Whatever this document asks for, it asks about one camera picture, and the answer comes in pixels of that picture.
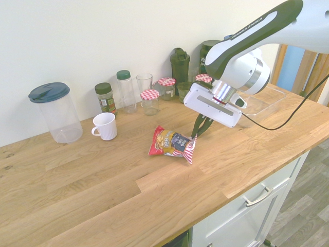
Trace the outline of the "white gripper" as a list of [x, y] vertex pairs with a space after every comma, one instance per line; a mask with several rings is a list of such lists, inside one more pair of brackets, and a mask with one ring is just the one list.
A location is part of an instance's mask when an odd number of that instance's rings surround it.
[[184, 98], [184, 105], [202, 115], [198, 115], [191, 137], [201, 136], [214, 121], [233, 128], [240, 120], [241, 110], [230, 104], [222, 105], [213, 100], [213, 94], [205, 87], [193, 83]]

